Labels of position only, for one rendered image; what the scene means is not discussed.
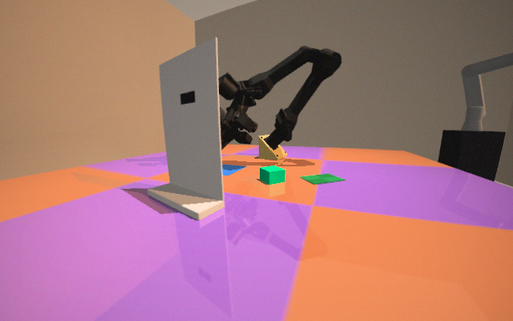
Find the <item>green cube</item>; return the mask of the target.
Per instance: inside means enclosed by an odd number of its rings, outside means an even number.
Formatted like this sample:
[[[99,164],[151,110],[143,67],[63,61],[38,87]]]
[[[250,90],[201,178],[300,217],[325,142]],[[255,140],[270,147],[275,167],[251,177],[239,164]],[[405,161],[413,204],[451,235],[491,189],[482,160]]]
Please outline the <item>green cube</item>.
[[[277,166],[260,167],[260,180],[268,185],[285,182],[286,170]]]

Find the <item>flat green square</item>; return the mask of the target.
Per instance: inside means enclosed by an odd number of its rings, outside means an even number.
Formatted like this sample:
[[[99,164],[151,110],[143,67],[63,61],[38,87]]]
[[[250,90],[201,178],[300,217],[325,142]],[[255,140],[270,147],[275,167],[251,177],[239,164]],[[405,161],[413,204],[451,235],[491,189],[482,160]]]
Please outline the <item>flat green square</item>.
[[[323,183],[335,182],[335,181],[346,181],[341,177],[336,177],[330,174],[321,174],[314,176],[300,176],[303,180],[313,184],[313,185],[321,185]]]

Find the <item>blue flat square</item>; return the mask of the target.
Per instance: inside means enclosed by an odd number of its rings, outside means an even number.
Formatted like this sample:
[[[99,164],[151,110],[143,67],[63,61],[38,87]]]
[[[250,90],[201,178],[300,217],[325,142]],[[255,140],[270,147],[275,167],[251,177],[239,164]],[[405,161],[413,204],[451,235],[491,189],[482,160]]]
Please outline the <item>blue flat square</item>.
[[[239,171],[246,166],[234,166],[234,165],[223,165],[222,164],[222,175],[223,176],[229,176],[230,174]]]

